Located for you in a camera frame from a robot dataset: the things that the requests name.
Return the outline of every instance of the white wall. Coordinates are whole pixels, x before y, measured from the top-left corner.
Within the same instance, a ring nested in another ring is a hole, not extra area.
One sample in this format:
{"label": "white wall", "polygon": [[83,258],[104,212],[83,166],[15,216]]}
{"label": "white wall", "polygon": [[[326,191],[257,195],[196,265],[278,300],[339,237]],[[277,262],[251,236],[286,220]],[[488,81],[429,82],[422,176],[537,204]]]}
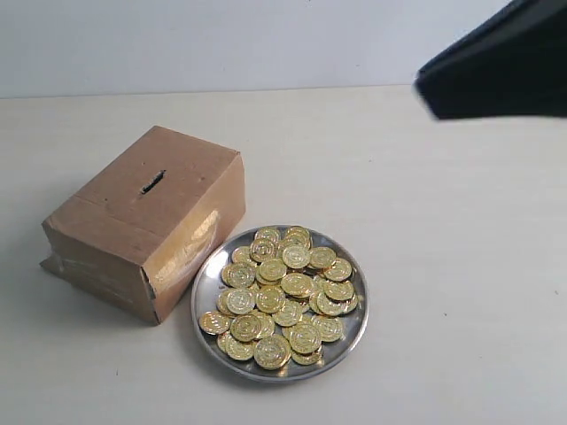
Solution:
{"label": "white wall", "polygon": [[0,97],[410,83],[506,0],[2,0]]}

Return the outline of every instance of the brown cardboard box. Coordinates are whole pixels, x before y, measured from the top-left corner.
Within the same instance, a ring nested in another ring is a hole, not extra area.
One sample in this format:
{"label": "brown cardboard box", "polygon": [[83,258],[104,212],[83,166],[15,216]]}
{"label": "brown cardboard box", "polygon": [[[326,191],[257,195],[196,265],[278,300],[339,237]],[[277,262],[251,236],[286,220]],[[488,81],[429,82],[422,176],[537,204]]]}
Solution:
{"label": "brown cardboard box", "polygon": [[43,222],[42,267],[161,323],[244,212],[239,152],[153,127]]}

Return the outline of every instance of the white table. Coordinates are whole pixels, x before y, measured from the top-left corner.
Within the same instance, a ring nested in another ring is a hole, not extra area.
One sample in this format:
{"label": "white table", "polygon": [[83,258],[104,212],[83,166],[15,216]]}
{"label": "white table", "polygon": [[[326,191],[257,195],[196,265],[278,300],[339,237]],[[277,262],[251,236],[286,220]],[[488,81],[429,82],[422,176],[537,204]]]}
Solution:
{"label": "white table", "polygon": [[[153,124],[241,150],[237,231],[297,222],[369,280],[339,366],[261,386],[189,298],[146,327],[40,270],[46,217]],[[0,422],[564,424],[567,123],[438,123],[408,87],[0,101]]]}

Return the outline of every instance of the gold coin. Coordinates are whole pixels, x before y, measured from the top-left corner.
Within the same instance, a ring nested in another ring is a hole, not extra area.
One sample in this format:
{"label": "gold coin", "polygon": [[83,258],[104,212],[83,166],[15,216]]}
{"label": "gold coin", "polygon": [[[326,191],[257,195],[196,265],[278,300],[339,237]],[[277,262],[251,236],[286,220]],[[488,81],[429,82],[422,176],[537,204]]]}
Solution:
{"label": "gold coin", "polygon": [[354,287],[350,281],[325,282],[323,290],[325,295],[334,301],[346,301],[354,295]]}
{"label": "gold coin", "polygon": [[256,282],[260,285],[263,285],[263,286],[277,285],[279,283],[279,281],[267,281],[266,279],[264,279],[262,277],[262,275],[260,274],[260,268],[259,267],[256,269]]}
{"label": "gold coin", "polygon": [[199,320],[198,325],[207,334],[219,335],[230,328],[231,319],[219,312],[206,312]]}
{"label": "gold coin", "polygon": [[259,228],[254,239],[261,239],[262,237],[277,244],[280,242],[282,236],[277,228]]}
{"label": "gold coin", "polygon": [[227,296],[231,291],[232,290],[224,290],[219,294],[219,297],[216,298],[216,308],[225,316],[234,317],[233,312],[227,307]]}
{"label": "gold coin", "polygon": [[272,335],[262,339],[254,349],[254,360],[260,367],[267,370],[283,367],[290,357],[290,344],[281,335]]}
{"label": "gold coin", "polygon": [[329,299],[323,291],[319,292],[315,302],[317,303],[319,310],[321,310],[321,313],[326,314],[327,316],[338,316],[345,310],[345,304],[336,303]]}
{"label": "gold coin", "polygon": [[230,332],[225,332],[216,337],[216,344],[219,346],[219,350],[226,353],[227,352],[227,338],[230,336]]}
{"label": "gold coin", "polygon": [[303,268],[309,264],[309,251],[301,245],[290,245],[282,252],[282,260],[289,268]]}
{"label": "gold coin", "polygon": [[256,297],[251,290],[240,288],[227,295],[227,308],[234,314],[247,314],[256,305]]}
{"label": "gold coin", "polygon": [[256,270],[245,263],[227,264],[222,268],[223,281],[233,288],[248,288],[254,283]]}
{"label": "gold coin", "polygon": [[354,294],[351,299],[345,301],[345,310],[343,311],[343,314],[349,314],[352,310],[356,308],[356,306],[358,305],[358,298],[359,297],[356,294]]}
{"label": "gold coin", "polygon": [[280,259],[267,259],[258,267],[258,273],[270,282],[279,281],[287,273],[287,266]]}
{"label": "gold coin", "polygon": [[227,354],[234,360],[246,361],[254,356],[254,343],[241,343],[232,335],[227,336],[225,347]]}
{"label": "gold coin", "polygon": [[321,346],[321,335],[311,323],[298,323],[290,334],[290,345],[299,354],[309,354]]}
{"label": "gold coin", "polygon": [[343,321],[338,317],[313,316],[311,322],[321,334],[324,343],[334,343],[345,334]]}
{"label": "gold coin", "polygon": [[258,310],[272,314],[279,312],[285,304],[285,293],[277,286],[264,286],[258,291],[256,305]]}
{"label": "gold coin", "polygon": [[272,317],[278,325],[289,327],[299,322],[302,312],[303,307],[298,302],[288,299],[285,301],[282,309]]}
{"label": "gold coin", "polygon": [[322,311],[319,310],[319,306],[317,305],[317,297],[321,293],[322,293],[322,290],[318,290],[313,295],[311,295],[309,297],[309,306],[311,307],[311,310],[313,310],[317,314],[322,314]]}
{"label": "gold coin", "polygon": [[262,323],[253,314],[236,317],[230,325],[230,333],[241,343],[256,339],[262,331]]}
{"label": "gold coin", "polygon": [[301,273],[289,273],[281,281],[282,289],[297,298],[309,297],[315,290],[313,279]]}
{"label": "gold coin", "polygon": [[283,250],[284,248],[292,245],[300,245],[309,249],[311,248],[311,238],[301,233],[291,233],[280,241],[278,247]]}
{"label": "gold coin", "polygon": [[337,254],[327,246],[318,246],[311,250],[309,266],[312,268],[329,268],[337,259]]}
{"label": "gold coin", "polygon": [[255,239],[250,245],[250,257],[255,261],[261,263],[267,259],[273,259],[275,256],[276,244],[265,237]]}
{"label": "gold coin", "polygon": [[268,336],[274,335],[274,331],[276,330],[276,324],[274,323],[274,319],[269,314],[265,314],[263,312],[259,312],[258,310],[252,310],[250,314],[253,314],[258,319],[260,319],[260,323],[262,324],[262,330],[256,336],[256,339],[263,339],[267,338]]}
{"label": "gold coin", "polygon": [[335,282],[342,282],[353,272],[351,263],[345,259],[337,258],[333,265],[324,270],[325,277]]}
{"label": "gold coin", "polygon": [[298,352],[291,350],[291,358],[301,366],[314,365],[322,359],[322,347],[319,347],[311,354],[299,354]]}
{"label": "gold coin", "polygon": [[230,255],[233,263],[245,263],[250,266],[256,267],[256,261],[250,258],[250,246],[239,246],[236,248],[232,255]]}
{"label": "gold coin", "polygon": [[309,230],[307,230],[306,228],[303,228],[301,226],[289,226],[287,228],[287,230],[285,230],[285,235],[292,235],[292,234],[297,234],[300,233],[303,236],[305,236],[307,239],[309,239],[311,237],[311,234],[309,233]]}

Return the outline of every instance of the metal plate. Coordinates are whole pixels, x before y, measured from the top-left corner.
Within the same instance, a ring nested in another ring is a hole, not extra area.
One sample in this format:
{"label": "metal plate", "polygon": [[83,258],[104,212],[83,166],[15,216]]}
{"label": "metal plate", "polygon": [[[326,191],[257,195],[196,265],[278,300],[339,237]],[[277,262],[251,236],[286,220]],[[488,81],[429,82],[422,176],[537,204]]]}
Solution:
{"label": "metal plate", "polygon": [[[288,226],[276,226],[284,231]],[[230,254],[239,246],[250,245],[254,240],[254,234],[258,229],[250,229],[238,236],[229,239],[221,245],[207,259],[199,270],[193,283],[191,292],[191,318],[198,340],[205,349],[217,359],[223,366],[237,372],[238,374],[265,383],[288,383],[300,379],[307,379],[336,366],[348,355],[359,342],[366,328],[369,317],[368,288],[364,274],[360,270],[356,260],[338,243],[329,237],[309,229],[313,237],[313,246],[328,246],[332,248],[339,257],[347,259],[353,265],[353,283],[356,294],[359,296],[359,304],[356,309],[341,320],[345,324],[345,338],[330,344],[323,344],[322,361],[311,366],[300,366],[290,362],[279,370],[265,370],[259,367],[253,359],[240,362],[231,359],[221,352],[216,344],[216,336],[204,334],[198,326],[198,318],[205,312],[216,310],[216,299],[219,293],[227,287],[221,281],[221,270],[230,262]]]}

